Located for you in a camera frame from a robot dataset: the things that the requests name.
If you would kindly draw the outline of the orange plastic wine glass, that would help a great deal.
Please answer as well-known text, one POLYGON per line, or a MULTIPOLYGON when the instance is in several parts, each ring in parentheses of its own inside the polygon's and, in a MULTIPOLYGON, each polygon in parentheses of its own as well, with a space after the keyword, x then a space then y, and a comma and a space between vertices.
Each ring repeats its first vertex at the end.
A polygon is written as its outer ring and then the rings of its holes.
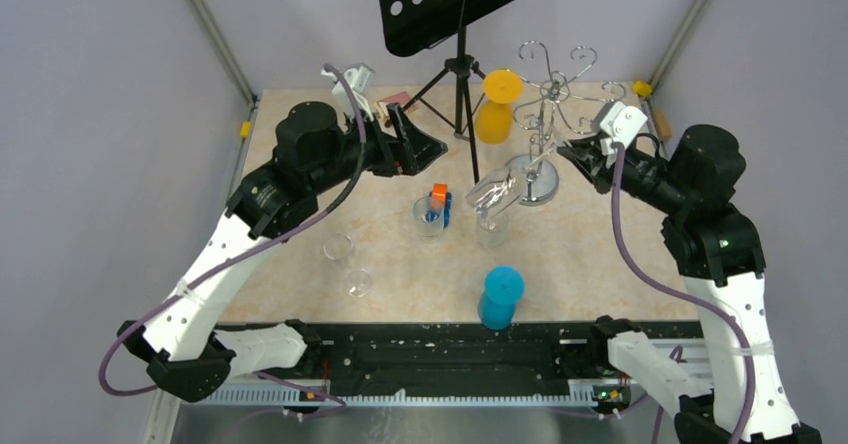
POLYGON ((512 104, 523 92, 523 81, 512 70, 498 69, 483 79, 482 91, 484 100, 474 124, 476 137, 485 144, 504 143, 511 134, 512 104))

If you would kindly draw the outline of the clear wine glass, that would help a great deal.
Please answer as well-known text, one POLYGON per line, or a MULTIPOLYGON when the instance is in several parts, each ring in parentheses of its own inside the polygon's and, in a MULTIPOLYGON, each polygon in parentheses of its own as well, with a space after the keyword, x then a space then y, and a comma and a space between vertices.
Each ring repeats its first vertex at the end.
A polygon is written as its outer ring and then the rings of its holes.
POLYGON ((487 174, 465 195, 465 203, 483 219, 494 219, 514 205, 540 206, 559 189, 559 174, 550 161, 557 149, 545 144, 537 152, 510 159, 487 174))

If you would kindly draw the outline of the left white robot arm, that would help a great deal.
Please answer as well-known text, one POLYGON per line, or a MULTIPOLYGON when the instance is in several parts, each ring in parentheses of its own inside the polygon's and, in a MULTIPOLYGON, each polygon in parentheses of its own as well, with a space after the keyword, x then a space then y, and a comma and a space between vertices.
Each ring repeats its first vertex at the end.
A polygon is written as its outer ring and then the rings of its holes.
POLYGON ((414 176, 447 145, 391 105, 392 131, 363 115, 340 123, 329 104, 295 105, 276 127, 268 162, 247 174, 190 269, 150 317, 120 329, 125 348, 146 365, 154 385, 183 401, 201 401, 230 379, 269 369, 308 377, 319 368, 321 341, 290 319, 264 328, 221 329, 218 321, 267 250, 328 216, 321 193, 351 194, 360 176, 414 176))

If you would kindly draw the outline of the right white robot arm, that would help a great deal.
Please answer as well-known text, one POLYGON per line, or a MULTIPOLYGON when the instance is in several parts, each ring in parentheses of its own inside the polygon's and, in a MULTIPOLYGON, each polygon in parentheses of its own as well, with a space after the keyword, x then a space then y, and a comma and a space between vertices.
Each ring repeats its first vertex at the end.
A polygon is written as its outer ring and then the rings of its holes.
POLYGON ((682 443, 818 443, 782 386, 764 304, 765 258, 753 222, 732 203, 746 168, 737 139, 710 124, 689 127, 669 159, 604 135, 559 148, 621 219, 628 194, 659 210, 664 244, 683 277, 666 294, 698 311, 711 377, 691 376, 624 319, 602 317, 586 349, 600 376, 637 380, 671 416, 682 443))

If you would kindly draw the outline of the blue plastic wine glass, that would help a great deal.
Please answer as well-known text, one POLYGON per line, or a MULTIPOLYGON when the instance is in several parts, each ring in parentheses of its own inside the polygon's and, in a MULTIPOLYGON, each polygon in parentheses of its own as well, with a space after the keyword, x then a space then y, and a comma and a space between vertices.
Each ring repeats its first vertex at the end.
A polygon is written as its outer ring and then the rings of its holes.
POLYGON ((525 291, 522 275, 512 267, 496 267, 483 281, 483 292, 477 305, 478 317, 488 329, 507 328, 525 291))

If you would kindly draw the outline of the small cardboard box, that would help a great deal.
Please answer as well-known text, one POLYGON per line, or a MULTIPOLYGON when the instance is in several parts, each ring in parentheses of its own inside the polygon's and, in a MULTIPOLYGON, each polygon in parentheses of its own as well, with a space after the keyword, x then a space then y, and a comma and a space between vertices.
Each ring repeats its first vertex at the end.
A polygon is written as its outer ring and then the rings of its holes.
POLYGON ((411 100, 411 96, 408 92, 398 92, 383 98, 380 98, 376 101, 377 104, 377 114, 380 120, 388 126, 389 120, 389 109, 388 107, 393 104, 397 104, 400 107, 405 106, 411 100))

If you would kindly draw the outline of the clear glass with clips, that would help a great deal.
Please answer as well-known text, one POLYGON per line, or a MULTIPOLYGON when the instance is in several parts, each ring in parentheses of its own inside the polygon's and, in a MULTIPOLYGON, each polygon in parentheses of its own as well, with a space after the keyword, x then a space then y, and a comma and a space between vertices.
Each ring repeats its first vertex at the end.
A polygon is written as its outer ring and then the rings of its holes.
POLYGON ((431 196, 419 198, 412 208, 412 217, 419 238, 424 242, 437 240, 444 227, 440 202, 431 196))

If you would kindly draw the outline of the yellow corner clamp right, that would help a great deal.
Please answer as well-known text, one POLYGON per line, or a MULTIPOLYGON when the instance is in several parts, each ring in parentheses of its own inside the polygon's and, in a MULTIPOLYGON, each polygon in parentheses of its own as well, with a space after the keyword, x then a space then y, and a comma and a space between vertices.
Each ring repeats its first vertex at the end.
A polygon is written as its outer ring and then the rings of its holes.
POLYGON ((634 81, 631 89, 640 98, 648 98, 653 94, 653 87, 648 82, 642 80, 634 81))

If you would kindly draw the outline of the clear glass centre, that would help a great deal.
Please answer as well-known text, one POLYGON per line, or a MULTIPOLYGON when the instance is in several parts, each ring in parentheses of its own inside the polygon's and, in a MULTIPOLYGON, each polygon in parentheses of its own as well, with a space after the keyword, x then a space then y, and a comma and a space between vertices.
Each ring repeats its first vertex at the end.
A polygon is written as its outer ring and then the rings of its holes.
POLYGON ((477 243, 484 248, 492 249, 500 246, 507 238, 509 231, 509 216, 501 212, 496 216, 479 215, 476 220, 477 243))

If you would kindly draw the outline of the black music stand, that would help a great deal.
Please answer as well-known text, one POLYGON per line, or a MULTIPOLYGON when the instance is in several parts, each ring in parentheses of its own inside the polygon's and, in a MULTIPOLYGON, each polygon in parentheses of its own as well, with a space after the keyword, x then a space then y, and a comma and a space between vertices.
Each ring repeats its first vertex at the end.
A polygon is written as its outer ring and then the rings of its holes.
POLYGON ((479 61, 467 52, 467 27, 516 0, 378 0, 386 49, 396 57, 411 57, 454 37, 456 54, 404 106, 424 104, 448 124, 454 135, 469 142, 473 181, 480 179, 469 79, 486 74, 479 61), (448 119, 424 96, 447 75, 455 76, 455 113, 448 119))

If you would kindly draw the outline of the clear glass front left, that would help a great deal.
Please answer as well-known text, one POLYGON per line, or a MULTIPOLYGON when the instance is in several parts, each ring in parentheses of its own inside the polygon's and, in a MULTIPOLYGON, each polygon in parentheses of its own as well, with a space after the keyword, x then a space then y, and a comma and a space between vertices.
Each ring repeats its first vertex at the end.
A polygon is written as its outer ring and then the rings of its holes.
POLYGON ((373 287, 372 277, 365 269, 350 271, 345 276, 344 284, 347 294, 357 298, 366 296, 373 287))

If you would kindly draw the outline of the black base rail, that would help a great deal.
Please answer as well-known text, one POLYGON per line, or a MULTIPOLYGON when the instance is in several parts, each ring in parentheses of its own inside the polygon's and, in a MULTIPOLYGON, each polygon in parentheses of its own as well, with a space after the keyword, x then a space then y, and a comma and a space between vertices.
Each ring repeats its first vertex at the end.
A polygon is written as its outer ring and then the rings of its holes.
POLYGON ((631 383, 587 341, 593 322, 310 324, 316 339, 289 380, 316 379, 347 397, 564 397, 580 381, 631 383))

